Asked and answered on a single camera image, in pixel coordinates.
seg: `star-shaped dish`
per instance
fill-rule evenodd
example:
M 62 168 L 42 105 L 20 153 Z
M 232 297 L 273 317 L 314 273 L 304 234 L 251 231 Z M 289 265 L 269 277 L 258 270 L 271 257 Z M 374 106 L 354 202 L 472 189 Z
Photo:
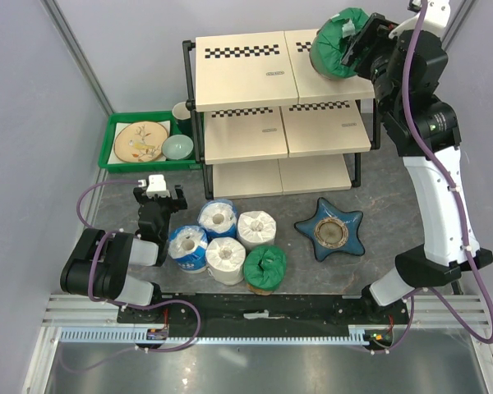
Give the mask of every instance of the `star-shaped dish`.
M 318 199 L 316 213 L 310 219 L 294 223 L 294 228 L 312 241 L 316 260 L 323 261 L 334 252 L 365 254 L 358 228 L 363 212 L 343 212 L 324 198 Z

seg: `blue toilet paper roll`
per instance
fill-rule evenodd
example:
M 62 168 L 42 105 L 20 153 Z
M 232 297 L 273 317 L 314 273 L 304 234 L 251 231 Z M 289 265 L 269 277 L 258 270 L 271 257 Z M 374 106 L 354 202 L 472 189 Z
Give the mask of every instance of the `blue toilet paper roll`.
M 237 237 L 237 210 L 228 199 L 216 199 L 206 203 L 197 222 L 205 229 L 209 240 L 225 236 Z
M 168 254 L 187 273 L 206 270 L 205 252 L 208 238 L 199 226 L 179 227 L 170 236 Z

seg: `plate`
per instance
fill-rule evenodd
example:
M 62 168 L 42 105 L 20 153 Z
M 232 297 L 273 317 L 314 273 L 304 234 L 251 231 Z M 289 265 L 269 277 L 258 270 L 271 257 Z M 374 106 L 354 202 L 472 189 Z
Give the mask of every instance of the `plate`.
M 124 128 L 115 139 L 113 151 L 126 163 L 153 162 L 162 153 L 168 132 L 159 123 L 138 121 Z

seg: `green tray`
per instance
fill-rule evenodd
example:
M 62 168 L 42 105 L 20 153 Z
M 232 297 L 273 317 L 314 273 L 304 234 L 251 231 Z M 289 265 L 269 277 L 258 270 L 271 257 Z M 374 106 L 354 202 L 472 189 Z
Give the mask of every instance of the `green tray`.
M 99 155 L 99 167 L 108 172 L 143 172 L 143 171 L 176 171 L 176 170 L 199 170 L 201 165 L 196 163 L 193 153 L 187 160 L 166 160 L 164 162 L 147 163 L 122 163 L 108 164 L 109 155 L 112 151 L 115 126 L 117 123 L 134 123 L 136 121 L 170 121 L 170 135 L 181 134 L 173 119 L 171 111 L 161 112 L 122 112 L 114 113 L 108 119 L 104 142 Z

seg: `bowl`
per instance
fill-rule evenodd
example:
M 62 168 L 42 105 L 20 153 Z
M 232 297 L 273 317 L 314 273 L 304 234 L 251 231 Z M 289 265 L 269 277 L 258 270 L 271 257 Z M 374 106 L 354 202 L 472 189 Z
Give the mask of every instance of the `bowl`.
M 172 135 L 164 141 L 162 150 L 164 157 L 168 160 L 184 160 L 191 156 L 194 143 L 186 135 Z

